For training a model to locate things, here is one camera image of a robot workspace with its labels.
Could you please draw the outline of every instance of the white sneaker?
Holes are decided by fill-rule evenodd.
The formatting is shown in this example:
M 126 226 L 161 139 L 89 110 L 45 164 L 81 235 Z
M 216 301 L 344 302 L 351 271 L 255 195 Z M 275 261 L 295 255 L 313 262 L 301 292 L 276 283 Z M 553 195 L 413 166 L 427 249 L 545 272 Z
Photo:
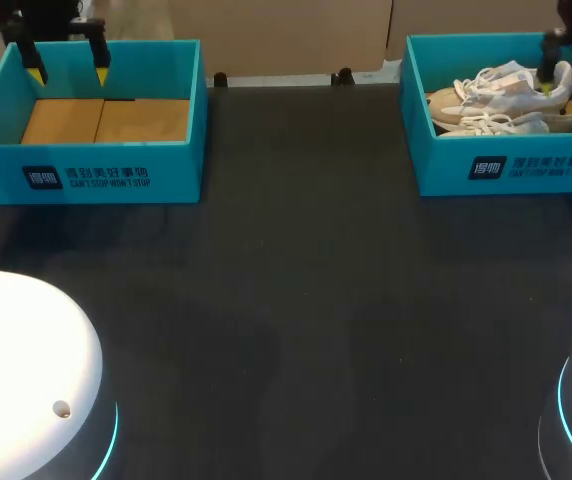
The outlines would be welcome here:
M 475 80 L 455 80 L 454 88 L 428 97 L 433 122 L 453 131 L 464 117 L 502 114 L 516 118 L 535 111 L 558 114 L 570 100 L 572 67 L 568 62 L 557 64 L 554 89 L 548 95 L 536 91 L 536 72 L 509 62 L 480 71 Z
M 572 114 L 552 115 L 532 112 L 511 119 L 501 113 L 464 117 L 460 129 L 440 137 L 469 137 L 478 135 L 534 135 L 546 133 L 572 133 Z

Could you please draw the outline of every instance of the cardboard wall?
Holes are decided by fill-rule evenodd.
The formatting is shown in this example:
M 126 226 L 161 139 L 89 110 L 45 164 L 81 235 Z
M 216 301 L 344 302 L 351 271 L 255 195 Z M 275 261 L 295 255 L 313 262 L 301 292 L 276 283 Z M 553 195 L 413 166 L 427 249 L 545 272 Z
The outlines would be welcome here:
M 414 34 L 536 32 L 563 26 L 557 0 L 395 0 L 386 58 L 402 58 Z
M 175 38 L 202 41 L 207 75 L 379 70 L 392 0 L 168 0 Z

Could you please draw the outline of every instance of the blue storage box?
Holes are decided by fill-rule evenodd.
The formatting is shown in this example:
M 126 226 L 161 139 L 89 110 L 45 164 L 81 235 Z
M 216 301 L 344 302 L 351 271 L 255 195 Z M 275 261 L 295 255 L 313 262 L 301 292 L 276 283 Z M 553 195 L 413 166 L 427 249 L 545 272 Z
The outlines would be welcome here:
M 199 200 L 208 111 L 199 41 L 108 42 L 103 88 L 88 42 L 37 48 L 45 87 L 22 67 L 15 44 L 0 62 L 0 204 Z M 50 98 L 190 100 L 186 140 L 21 145 L 35 102 Z
M 407 38 L 400 103 L 421 195 L 572 192 L 572 134 L 438 137 L 426 102 L 427 92 L 485 67 L 537 67 L 541 41 L 541 33 Z M 572 65 L 572 47 L 563 59 Z

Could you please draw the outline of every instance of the black label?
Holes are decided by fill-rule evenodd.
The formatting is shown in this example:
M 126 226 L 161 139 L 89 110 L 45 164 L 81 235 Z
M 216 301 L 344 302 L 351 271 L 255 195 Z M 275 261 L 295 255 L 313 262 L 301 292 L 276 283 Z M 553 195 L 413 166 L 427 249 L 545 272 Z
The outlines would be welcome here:
M 61 190 L 62 182 L 55 167 L 22 167 L 22 171 L 33 190 Z
M 497 180 L 502 176 L 506 157 L 476 157 L 468 174 L 469 180 Z

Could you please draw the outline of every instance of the black table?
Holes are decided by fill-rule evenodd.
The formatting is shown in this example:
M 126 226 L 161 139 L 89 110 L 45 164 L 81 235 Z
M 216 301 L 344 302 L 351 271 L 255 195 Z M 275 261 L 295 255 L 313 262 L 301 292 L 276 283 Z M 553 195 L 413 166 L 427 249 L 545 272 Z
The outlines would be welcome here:
M 541 478 L 572 196 L 419 198 L 395 86 L 210 118 L 198 205 L 0 207 L 0 269 L 97 329 L 124 477 Z

